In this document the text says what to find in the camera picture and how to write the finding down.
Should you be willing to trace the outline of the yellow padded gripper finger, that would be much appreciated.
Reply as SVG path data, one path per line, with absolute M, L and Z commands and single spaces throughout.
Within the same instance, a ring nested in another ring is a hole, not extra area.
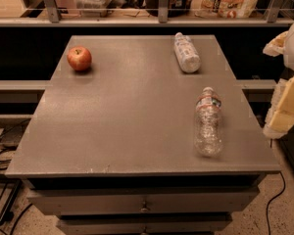
M 294 125 L 294 76 L 275 85 L 263 133 L 270 139 L 285 135 Z
M 283 31 L 277 37 L 271 40 L 263 49 L 263 53 L 272 57 L 283 55 L 287 34 L 287 31 Z

